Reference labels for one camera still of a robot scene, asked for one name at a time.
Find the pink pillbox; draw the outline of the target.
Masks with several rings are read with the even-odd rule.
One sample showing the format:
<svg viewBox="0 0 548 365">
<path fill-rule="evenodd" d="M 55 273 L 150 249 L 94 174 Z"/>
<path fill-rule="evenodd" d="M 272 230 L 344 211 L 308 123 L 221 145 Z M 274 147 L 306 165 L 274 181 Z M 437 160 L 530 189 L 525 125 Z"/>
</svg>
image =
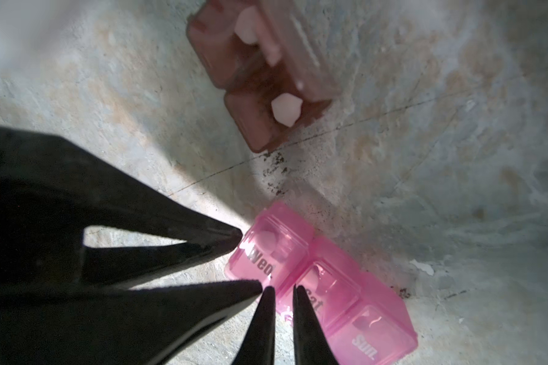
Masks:
<svg viewBox="0 0 548 365">
<path fill-rule="evenodd" d="M 274 287 L 287 322 L 293 289 L 304 287 L 341 364 L 393 364 L 419 346 L 403 300 L 282 202 L 257 216 L 225 274 Z"/>
</svg>

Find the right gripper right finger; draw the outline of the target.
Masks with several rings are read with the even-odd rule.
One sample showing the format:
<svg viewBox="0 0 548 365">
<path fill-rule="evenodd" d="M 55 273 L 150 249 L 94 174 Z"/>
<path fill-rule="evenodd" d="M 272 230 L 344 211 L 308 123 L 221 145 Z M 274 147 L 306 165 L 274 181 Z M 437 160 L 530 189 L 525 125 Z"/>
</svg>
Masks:
<svg viewBox="0 0 548 365">
<path fill-rule="evenodd" d="M 339 364 L 303 286 L 293 288 L 293 340 L 296 364 Z"/>
</svg>

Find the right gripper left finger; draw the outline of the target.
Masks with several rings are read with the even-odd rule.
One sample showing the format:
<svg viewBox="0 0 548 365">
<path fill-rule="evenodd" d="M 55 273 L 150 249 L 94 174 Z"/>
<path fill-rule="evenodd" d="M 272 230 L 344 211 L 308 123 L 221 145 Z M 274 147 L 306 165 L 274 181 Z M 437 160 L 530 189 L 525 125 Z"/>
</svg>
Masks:
<svg viewBox="0 0 548 365">
<path fill-rule="evenodd" d="M 272 365 L 275 358 L 276 291 L 266 287 L 233 365 Z"/>
</svg>

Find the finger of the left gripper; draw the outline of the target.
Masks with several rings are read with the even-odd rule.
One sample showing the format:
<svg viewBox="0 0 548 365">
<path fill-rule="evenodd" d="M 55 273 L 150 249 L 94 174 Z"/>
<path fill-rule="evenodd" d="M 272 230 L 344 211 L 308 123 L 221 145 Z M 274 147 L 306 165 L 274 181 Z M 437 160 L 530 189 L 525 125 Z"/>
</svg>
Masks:
<svg viewBox="0 0 548 365">
<path fill-rule="evenodd" d="M 0 364 L 164 364 L 262 291 L 258 281 L 0 287 Z"/>
<path fill-rule="evenodd" d="M 0 127 L 0 283 L 145 283 L 241 238 L 65 138 Z"/>
</svg>

